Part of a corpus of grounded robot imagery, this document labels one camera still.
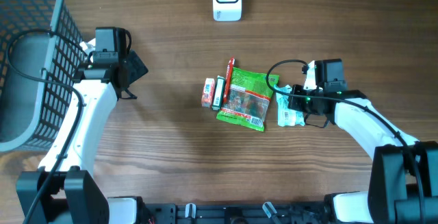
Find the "red chocolate bar wrapper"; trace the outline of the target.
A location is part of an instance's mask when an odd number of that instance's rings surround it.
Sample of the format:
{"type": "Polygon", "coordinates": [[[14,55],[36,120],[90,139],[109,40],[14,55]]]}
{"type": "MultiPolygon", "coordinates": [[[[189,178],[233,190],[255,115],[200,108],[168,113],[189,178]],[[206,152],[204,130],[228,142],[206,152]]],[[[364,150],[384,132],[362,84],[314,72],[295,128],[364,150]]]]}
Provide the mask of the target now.
{"type": "Polygon", "coordinates": [[[235,66],[235,58],[231,58],[227,65],[227,74],[225,78],[225,86],[224,86],[224,94],[223,94],[223,103],[227,102],[227,98],[229,96],[229,89],[231,85],[231,76],[233,72],[233,68],[235,66]]]}

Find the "grey plastic mesh basket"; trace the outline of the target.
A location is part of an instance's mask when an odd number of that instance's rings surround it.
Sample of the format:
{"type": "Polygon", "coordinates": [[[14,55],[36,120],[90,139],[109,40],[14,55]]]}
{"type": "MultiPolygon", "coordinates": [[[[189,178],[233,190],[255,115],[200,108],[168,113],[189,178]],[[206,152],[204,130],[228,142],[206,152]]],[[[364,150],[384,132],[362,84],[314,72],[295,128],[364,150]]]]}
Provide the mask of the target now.
{"type": "Polygon", "coordinates": [[[64,0],[1,0],[1,151],[47,151],[87,57],[64,0]]]}

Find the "green snack bag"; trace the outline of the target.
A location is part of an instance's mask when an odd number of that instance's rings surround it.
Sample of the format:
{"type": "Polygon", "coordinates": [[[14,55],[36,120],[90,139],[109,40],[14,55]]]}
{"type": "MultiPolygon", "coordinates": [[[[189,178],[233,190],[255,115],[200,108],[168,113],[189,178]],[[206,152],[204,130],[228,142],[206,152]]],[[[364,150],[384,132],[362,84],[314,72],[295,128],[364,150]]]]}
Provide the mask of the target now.
{"type": "Polygon", "coordinates": [[[255,73],[233,68],[227,100],[222,104],[216,118],[220,121],[241,125],[263,132],[270,100],[271,87],[279,81],[278,75],[255,73]]]}

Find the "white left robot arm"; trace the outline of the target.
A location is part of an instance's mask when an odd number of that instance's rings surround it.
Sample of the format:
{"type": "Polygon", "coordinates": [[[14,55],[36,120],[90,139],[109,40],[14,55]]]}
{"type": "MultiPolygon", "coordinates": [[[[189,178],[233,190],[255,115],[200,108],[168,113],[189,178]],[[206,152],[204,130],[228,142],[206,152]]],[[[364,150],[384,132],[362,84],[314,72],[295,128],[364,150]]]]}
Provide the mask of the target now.
{"type": "Polygon", "coordinates": [[[122,93],[147,74],[120,27],[98,27],[73,84],[47,80],[72,92],[62,126],[37,171],[21,173],[16,191],[25,223],[141,223],[151,220],[141,197],[106,198],[92,176],[106,121],[122,93]]]}

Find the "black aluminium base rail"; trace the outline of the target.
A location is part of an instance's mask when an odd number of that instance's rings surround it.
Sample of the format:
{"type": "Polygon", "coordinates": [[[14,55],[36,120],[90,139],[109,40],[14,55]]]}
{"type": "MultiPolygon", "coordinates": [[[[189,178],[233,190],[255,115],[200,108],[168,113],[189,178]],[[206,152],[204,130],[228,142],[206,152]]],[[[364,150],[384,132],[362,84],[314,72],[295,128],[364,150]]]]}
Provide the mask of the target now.
{"type": "Polygon", "coordinates": [[[166,224],[232,224],[232,223],[328,223],[322,202],[274,204],[275,213],[268,216],[261,204],[184,205],[146,204],[149,217],[145,223],[166,224]]]}

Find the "light teal tissue packet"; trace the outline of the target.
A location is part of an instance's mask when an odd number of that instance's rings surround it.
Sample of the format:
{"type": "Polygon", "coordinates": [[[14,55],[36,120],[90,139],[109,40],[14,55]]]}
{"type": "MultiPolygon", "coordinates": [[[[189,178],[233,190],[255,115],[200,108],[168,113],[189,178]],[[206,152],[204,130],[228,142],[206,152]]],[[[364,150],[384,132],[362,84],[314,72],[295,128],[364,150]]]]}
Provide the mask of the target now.
{"type": "Polygon", "coordinates": [[[288,108],[289,101],[287,95],[276,93],[276,102],[278,126],[305,126],[303,113],[288,108]]]}

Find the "green white gum pack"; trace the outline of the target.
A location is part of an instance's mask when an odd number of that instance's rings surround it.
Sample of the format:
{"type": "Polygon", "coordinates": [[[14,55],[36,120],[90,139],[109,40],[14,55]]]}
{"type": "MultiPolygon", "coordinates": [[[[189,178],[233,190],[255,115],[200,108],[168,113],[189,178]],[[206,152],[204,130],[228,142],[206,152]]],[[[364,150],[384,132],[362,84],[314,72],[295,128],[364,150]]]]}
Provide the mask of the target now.
{"type": "Polygon", "coordinates": [[[212,110],[219,111],[222,105],[223,92],[225,87],[225,78],[218,76],[213,103],[211,105],[212,110]]]}

